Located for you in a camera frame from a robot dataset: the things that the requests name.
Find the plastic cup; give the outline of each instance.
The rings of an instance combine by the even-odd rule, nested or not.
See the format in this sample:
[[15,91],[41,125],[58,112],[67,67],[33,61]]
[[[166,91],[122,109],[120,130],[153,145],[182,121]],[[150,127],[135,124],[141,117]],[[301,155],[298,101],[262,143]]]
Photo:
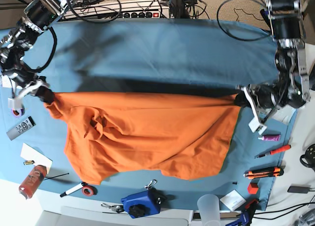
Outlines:
[[219,198],[216,195],[202,196],[199,198],[197,206],[203,226],[221,226]]

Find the white marker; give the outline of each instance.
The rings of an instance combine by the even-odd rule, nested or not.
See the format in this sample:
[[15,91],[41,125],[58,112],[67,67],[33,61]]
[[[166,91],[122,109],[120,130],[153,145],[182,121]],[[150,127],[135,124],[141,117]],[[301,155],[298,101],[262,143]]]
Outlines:
[[70,195],[70,194],[76,192],[77,190],[80,190],[81,188],[83,188],[86,185],[87,185],[87,183],[85,183],[85,182],[79,183],[78,185],[74,186],[73,188],[70,188],[68,191],[65,191],[64,193],[62,193],[60,195],[60,197],[64,197],[66,195]]

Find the red block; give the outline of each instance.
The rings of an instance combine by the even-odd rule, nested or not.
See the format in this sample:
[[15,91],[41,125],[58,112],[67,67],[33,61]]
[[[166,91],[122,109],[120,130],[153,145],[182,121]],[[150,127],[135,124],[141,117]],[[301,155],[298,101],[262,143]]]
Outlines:
[[258,192],[258,189],[259,187],[257,183],[250,183],[247,188],[249,194],[256,194]]

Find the pen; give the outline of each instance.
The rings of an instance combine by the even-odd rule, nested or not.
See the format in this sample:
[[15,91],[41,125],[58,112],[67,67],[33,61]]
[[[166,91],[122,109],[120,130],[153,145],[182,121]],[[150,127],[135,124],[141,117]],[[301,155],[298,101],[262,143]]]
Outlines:
[[256,158],[261,158],[261,157],[264,157],[264,156],[274,155],[274,154],[277,154],[277,153],[280,153],[280,152],[283,152],[283,151],[287,151],[289,149],[291,149],[291,145],[285,145],[285,146],[282,146],[282,147],[277,148],[275,150],[269,151],[269,152],[267,152],[265,154],[257,155],[257,156],[255,156],[255,159]]

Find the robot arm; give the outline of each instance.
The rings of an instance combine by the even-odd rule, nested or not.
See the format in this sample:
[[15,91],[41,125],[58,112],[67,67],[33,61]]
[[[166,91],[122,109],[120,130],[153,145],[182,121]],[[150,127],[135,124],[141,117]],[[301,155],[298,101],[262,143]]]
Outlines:
[[[239,106],[250,106],[254,118],[250,123],[253,132],[266,129],[265,122],[277,109],[287,104],[300,108],[310,101],[310,77],[306,68],[305,42],[301,38],[303,28],[300,0],[266,0],[268,19],[278,49],[275,65],[279,71],[273,84],[239,86],[242,92],[236,97]],[[265,118],[257,117],[259,109],[270,110]]]
[[[287,104],[299,108],[308,102],[311,87],[306,68],[305,43],[300,32],[300,0],[266,0],[266,5],[271,32],[278,45],[275,64],[279,77],[273,84],[238,86],[241,92],[235,99],[236,105],[252,108],[254,119],[250,127],[253,132],[259,133],[266,129],[265,122],[277,109]],[[67,0],[34,0],[25,9],[25,15],[17,27],[0,41],[1,72],[23,88],[17,97],[9,100],[9,108],[21,109],[21,100],[27,94],[38,96],[47,103],[53,101],[53,93],[48,89],[45,77],[37,75],[48,66],[52,56],[46,65],[37,69],[31,69],[24,63],[23,56],[47,30],[51,31],[56,45],[52,25],[67,11]],[[260,118],[260,109],[270,112],[265,118]]]
[[[52,28],[68,11],[66,0],[34,0],[24,10],[25,15],[19,20],[16,28],[0,41],[0,66],[3,75],[13,80],[16,86],[22,87],[20,93],[9,99],[9,108],[22,109],[22,98],[27,94],[38,96],[44,102],[53,101],[53,93],[49,90],[46,78],[37,74],[50,63],[57,45],[57,36]],[[31,69],[23,56],[31,49],[37,38],[49,30],[54,38],[51,56],[43,67]]]

